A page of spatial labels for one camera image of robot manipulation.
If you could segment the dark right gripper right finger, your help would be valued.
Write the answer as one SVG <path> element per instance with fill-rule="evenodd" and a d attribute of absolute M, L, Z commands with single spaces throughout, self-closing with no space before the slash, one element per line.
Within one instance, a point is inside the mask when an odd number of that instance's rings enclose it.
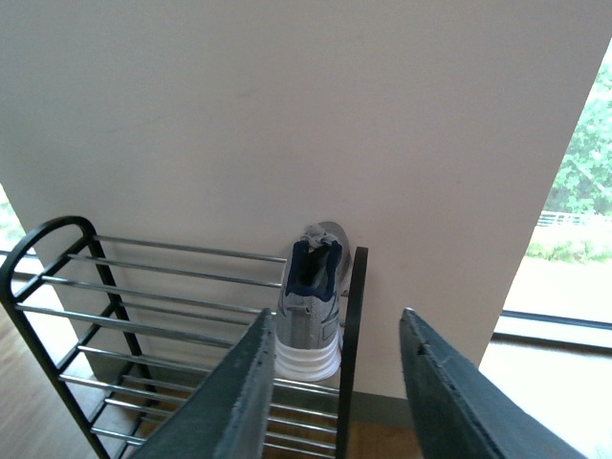
<path fill-rule="evenodd" d="M 581 458 L 415 310 L 399 325 L 406 397 L 425 458 Z"/>

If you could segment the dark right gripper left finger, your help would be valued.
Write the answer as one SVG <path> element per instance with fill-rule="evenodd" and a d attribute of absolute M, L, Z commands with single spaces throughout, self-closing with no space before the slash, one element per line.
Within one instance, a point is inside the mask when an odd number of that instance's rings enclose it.
<path fill-rule="evenodd" d="M 259 314 L 187 402 L 134 458 L 259 458 L 273 393 L 272 312 Z"/>

